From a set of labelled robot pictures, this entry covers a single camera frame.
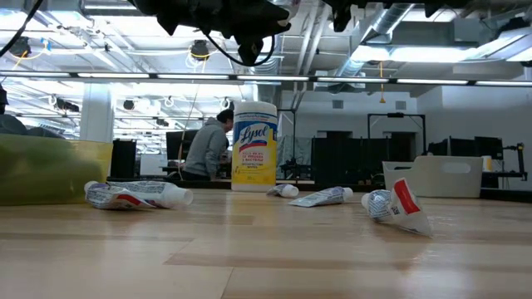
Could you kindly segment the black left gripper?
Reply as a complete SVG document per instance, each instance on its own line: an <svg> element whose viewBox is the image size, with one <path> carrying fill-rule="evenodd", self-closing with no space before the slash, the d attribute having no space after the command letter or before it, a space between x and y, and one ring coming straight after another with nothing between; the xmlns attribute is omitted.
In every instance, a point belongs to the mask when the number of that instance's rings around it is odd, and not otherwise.
<svg viewBox="0 0 532 299"><path fill-rule="evenodd" d="M248 2L245 25L238 20L244 9L237 1L132 0L132 5L145 15L155 16L171 36L178 26L194 27L205 35L217 31L224 37L249 37L249 32L267 37L290 29L289 10L265 0ZM262 39L242 41L238 49L242 64L254 66L263 46Z"/></svg>

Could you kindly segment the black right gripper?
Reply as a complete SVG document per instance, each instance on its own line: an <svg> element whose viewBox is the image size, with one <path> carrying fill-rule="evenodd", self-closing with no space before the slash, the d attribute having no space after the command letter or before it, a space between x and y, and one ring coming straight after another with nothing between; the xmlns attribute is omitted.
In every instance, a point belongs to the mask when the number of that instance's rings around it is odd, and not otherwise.
<svg viewBox="0 0 532 299"><path fill-rule="evenodd" d="M351 6L357 0L323 0L332 8L332 28L335 32L343 32L352 20Z"/></svg>

